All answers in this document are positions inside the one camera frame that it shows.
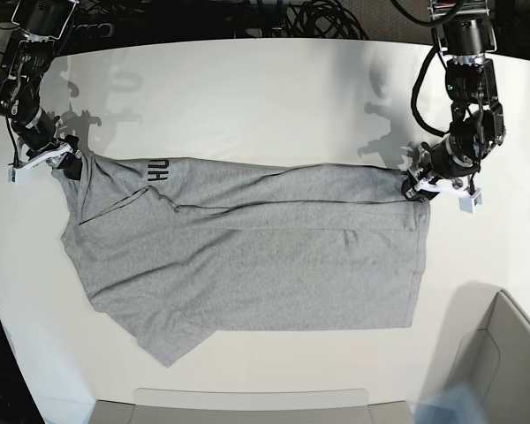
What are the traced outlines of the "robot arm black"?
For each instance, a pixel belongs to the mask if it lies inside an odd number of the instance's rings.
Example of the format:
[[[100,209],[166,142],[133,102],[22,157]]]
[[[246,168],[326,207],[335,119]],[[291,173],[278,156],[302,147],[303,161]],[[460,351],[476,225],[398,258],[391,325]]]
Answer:
[[[414,17],[399,2],[393,5],[403,17],[431,32],[432,47],[414,83],[410,107],[419,127],[439,138],[433,146],[419,146],[402,193],[409,201],[450,193],[475,206],[481,196],[474,177],[482,161],[503,144],[506,134],[494,62],[488,58],[496,51],[488,3],[431,1],[427,20]],[[429,125],[418,109],[421,86],[435,57],[443,63],[451,101],[451,122],[445,131]]]
[[[0,64],[0,117],[13,147],[9,179],[40,163],[81,177],[79,138],[57,136],[58,117],[41,106],[45,73],[63,50],[72,31],[76,1],[20,1],[12,15],[16,27]]]

